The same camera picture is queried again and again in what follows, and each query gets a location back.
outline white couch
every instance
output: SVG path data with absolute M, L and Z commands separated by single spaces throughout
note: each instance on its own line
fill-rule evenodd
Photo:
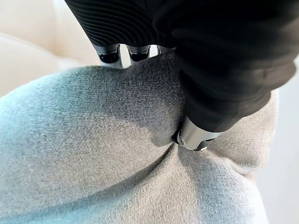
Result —
M 88 64 L 99 59 L 64 0 L 0 0 L 0 97 Z

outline textured fabric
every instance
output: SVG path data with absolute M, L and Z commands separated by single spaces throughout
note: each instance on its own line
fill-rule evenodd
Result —
M 276 100 L 208 150 L 171 141 L 185 99 L 173 54 L 43 77 L 0 99 L 0 223 L 267 223 L 252 172 Z

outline white background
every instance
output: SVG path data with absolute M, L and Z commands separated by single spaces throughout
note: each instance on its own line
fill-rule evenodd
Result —
M 257 175 L 270 224 L 299 224 L 299 71 L 279 89 L 276 136 Z

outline wavy ridged texture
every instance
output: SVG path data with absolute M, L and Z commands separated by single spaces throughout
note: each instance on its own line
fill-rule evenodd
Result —
M 96 46 L 123 43 L 134 47 L 151 44 L 175 47 L 174 40 L 156 32 L 152 19 L 131 1 L 65 1 Z

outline gray fabric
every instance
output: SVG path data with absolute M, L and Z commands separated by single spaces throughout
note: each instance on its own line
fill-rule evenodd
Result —
M 171 142 L 185 104 L 171 53 L 33 81 L 0 99 L 0 221 L 267 223 L 252 172 L 275 98 L 194 152 Z

